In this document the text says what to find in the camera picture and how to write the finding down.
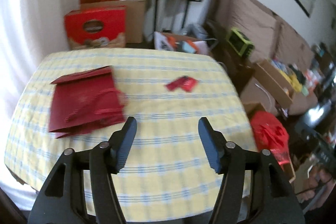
tablecloth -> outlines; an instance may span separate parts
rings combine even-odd
[[[209,166],[198,135],[208,117],[215,130],[243,149],[255,150],[252,131],[236,91],[211,57],[143,49],[91,49],[47,56],[32,76],[15,109],[5,164],[40,190],[61,153],[91,149],[120,130],[117,124],[88,135],[54,139],[48,133],[56,78],[113,66],[116,87],[128,96],[125,117],[138,130],[125,168],[113,175],[127,221],[150,222],[197,215],[213,209],[222,176]],[[199,81],[192,93],[167,91],[165,84],[188,75]],[[94,214],[85,172],[88,213]]]

white curtain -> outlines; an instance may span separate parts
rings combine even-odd
[[[45,56],[68,50],[61,0],[0,0],[0,187],[22,210],[36,193],[19,184],[4,165],[15,106]]]

brown cardboard box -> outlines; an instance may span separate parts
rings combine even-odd
[[[253,102],[253,103],[244,103],[243,107],[245,109],[246,115],[249,121],[253,118],[254,114],[257,111],[266,111],[261,103]],[[292,183],[295,180],[295,172],[292,161],[289,164],[282,165],[283,172],[287,176],[289,183]]]
[[[278,111],[275,108],[275,99],[255,77],[250,79],[239,98],[243,104],[259,102],[265,107],[267,112],[275,116],[278,115]]]
[[[291,84],[267,60],[255,65],[254,77],[274,97],[282,108],[289,108],[293,103],[295,91]]]
[[[253,103],[246,103],[243,104],[246,115],[249,121],[253,118],[254,114],[257,111],[266,111],[264,106],[261,103],[253,102]]]
[[[141,43],[147,0],[124,0],[85,3],[81,10],[96,7],[126,6],[126,43]]]

cardboard box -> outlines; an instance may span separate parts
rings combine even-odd
[[[257,111],[266,111],[264,106],[261,103],[253,102],[253,103],[246,103],[243,104],[246,115],[249,121],[253,118],[254,114]]]
[[[125,47],[125,7],[77,10],[64,17],[72,50]]]
[[[249,121],[253,118],[254,114],[257,111],[266,111],[263,105],[257,102],[244,103],[243,107],[245,109]],[[289,183],[292,183],[296,178],[292,161],[290,160],[289,164],[282,165],[282,169],[285,175],[287,176]]]
[[[141,43],[147,0],[125,0],[85,3],[81,10],[99,7],[126,7],[126,43]]]
[[[194,37],[187,37],[185,35],[179,35],[179,34],[174,34],[174,33],[164,33],[162,32],[162,34],[165,36],[165,37],[173,37],[176,39],[176,41],[182,41],[182,40],[191,40],[192,42],[196,42],[196,41],[199,41],[199,39],[197,38],[194,38]]]
[[[274,97],[282,108],[287,109],[293,103],[295,91],[291,84],[267,60],[255,65],[254,77]]]

beige sofa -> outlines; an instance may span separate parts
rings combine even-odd
[[[314,57],[308,43],[286,21],[257,0],[211,0],[206,22],[214,22],[222,29],[222,37],[218,37],[222,48],[227,47],[224,34],[231,27],[238,27],[255,45],[255,51],[249,58],[251,63],[277,58],[286,64],[296,64],[304,73]],[[268,111],[277,114],[271,94],[268,92],[267,96],[256,79],[247,81],[249,82],[240,93],[242,102],[261,102]],[[297,94],[289,114],[303,114],[317,102],[314,94],[308,97]]]

